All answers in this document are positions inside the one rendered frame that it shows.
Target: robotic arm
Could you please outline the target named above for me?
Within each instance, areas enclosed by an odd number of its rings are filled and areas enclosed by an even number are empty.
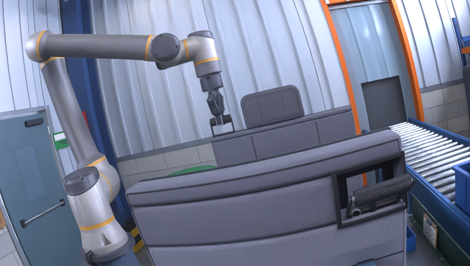
[[[91,138],[64,57],[152,61],[160,70],[194,62],[202,90],[208,92],[207,103],[214,115],[211,127],[219,126],[231,122],[231,117],[223,115],[223,96],[218,91],[223,87],[221,65],[212,33],[194,32],[178,40],[169,33],[62,35],[44,30],[28,38],[25,52],[32,61],[42,63],[44,81],[78,163],[78,170],[65,177],[64,187],[80,228],[82,257],[91,265],[132,265],[136,260],[125,262],[122,257],[132,252],[134,238],[114,219],[109,205],[118,195],[120,177]]]

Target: green sign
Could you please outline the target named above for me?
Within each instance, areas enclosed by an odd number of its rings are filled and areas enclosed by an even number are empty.
[[[52,137],[54,138],[54,145],[56,150],[60,150],[69,146],[63,131],[52,134]]]

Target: cinder block wall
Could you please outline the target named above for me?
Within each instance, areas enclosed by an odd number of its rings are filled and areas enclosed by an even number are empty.
[[[0,265],[23,266],[7,227],[0,229]]]
[[[217,166],[211,143],[117,163],[126,189],[143,179],[203,165]]]
[[[467,94],[459,84],[421,94],[425,122],[470,138]]]

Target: roller conveyor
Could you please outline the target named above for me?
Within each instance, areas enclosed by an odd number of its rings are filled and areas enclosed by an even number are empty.
[[[410,122],[390,130],[401,138],[406,163],[455,204],[452,166],[470,160],[470,147]]]

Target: metal ring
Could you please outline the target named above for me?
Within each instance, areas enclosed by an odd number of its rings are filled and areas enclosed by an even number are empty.
[[[356,211],[359,212],[359,215],[358,215],[357,217],[358,217],[358,218],[361,217],[361,214],[362,214],[362,213],[361,213],[361,210],[358,209],[358,208],[355,208],[355,209],[353,209],[353,210],[351,211],[351,218],[356,219],[356,218],[354,218],[354,212],[356,212]]]

